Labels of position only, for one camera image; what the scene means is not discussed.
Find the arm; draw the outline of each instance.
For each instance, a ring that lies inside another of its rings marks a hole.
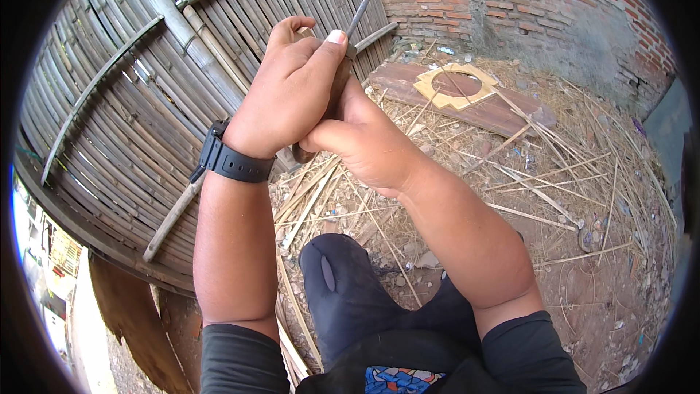
[[[293,42],[294,31],[314,24],[310,17],[290,17],[275,26],[250,92],[224,133],[224,144],[250,157],[269,159],[319,121],[347,37],[333,31],[323,44],[316,38]],[[275,232],[267,182],[206,174],[193,273],[204,326],[238,325],[279,342]]]
[[[474,309],[479,334],[543,309],[525,245],[461,179],[424,155],[351,78],[345,120],[325,120],[301,142],[340,154],[379,193],[397,198]]]

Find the watch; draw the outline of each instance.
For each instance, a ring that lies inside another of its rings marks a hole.
[[[199,164],[190,175],[190,182],[197,181],[207,169],[238,181],[267,181],[277,157],[267,160],[254,159],[233,151],[221,141],[226,127],[228,127],[228,121],[217,120],[209,128],[199,154]]]

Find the shirt sleeve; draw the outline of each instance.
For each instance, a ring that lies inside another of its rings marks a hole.
[[[506,385],[532,393],[585,393],[547,311],[508,320],[486,333],[486,369]]]
[[[289,393],[282,353],[274,340],[231,324],[202,331],[202,394]]]

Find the tool handle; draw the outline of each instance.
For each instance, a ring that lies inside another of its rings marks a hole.
[[[335,71],[335,76],[333,77],[333,84],[330,86],[330,99],[328,100],[328,107],[326,112],[323,113],[321,120],[323,119],[336,119],[342,120],[342,113],[339,112],[340,96],[343,94],[345,89],[345,84],[350,78],[350,70],[352,69],[352,62],[357,55],[357,50],[354,46],[349,45],[345,53],[343,61],[341,61],[337,70]],[[308,163],[314,159],[316,156],[315,152],[307,152],[302,149],[299,143],[292,145],[292,154],[294,155],[294,160],[297,163]]]

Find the circular hole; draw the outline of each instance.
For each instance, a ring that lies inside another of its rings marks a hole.
[[[463,98],[473,96],[481,90],[482,83],[476,76],[461,72],[443,72],[433,78],[433,89],[448,96]]]

